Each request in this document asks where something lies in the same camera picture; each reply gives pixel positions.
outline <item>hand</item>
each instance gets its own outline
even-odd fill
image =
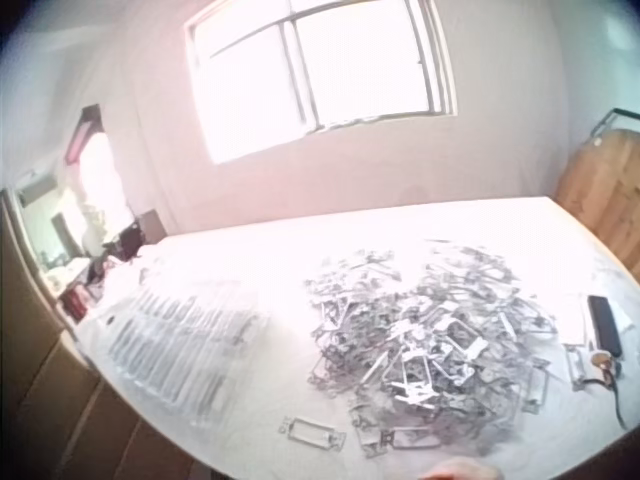
[[[454,457],[435,466],[420,480],[503,480],[500,470],[476,460]]]

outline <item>red object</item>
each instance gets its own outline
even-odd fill
[[[60,296],[60,302],[62,302],[62,308],[73,319],[80,322],[87,314],[87,306],[82,301],[81,295],[76,290],[78,287],[74,287]]]

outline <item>metal wall plate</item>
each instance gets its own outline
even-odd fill
[[[346,433],[338,432],[333,427],[299,417],[285,417],[278,431],[286,434],[289,440],[338,452],[342,450],[347,437]]]

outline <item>table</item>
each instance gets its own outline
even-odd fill
[[[640,287],[606,248],[547,198],[419,205],[308,217],[209,231],[163,240],[160,257],[191,279],[232,277],[261,292],[271,320],[257,340],[242,388],[217,431],[189,426],[149,402],[120,378],[108,361],[97,368],[131,406],[193,457],[237,479],[415,479],[450,454],[440,450],[392,451],[366,459],[348,415],[346,399],[327,398],[307,382],[318,358],[309,333],[318,314],[302,282],[327,256],[361,248],[394,247],[410,256],[424,239],[447,239],[503,255],[512,270],[540,292],[603,294],[618,307],[625,358],[619,381],[623,416],[640,423]],[[627,328],[629,320],[635,328]],[[95,322],[80,325],[92,338]],[[87,354],[91,357],[91,348]],[[522,414],[518,435],[484,461],[506,478],[559,475],[620,438],[613,396],[597,386],[573,392],[558,342],[537,355],[550,360],[551,381],[538,415]],[[347,432],[341,452],[318,450],[278,434],[285,416],[301,416]]]

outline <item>wooden cabinet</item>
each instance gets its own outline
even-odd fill
[[[611,130],[583,145],[556,201],[640,281],[640,133]]]

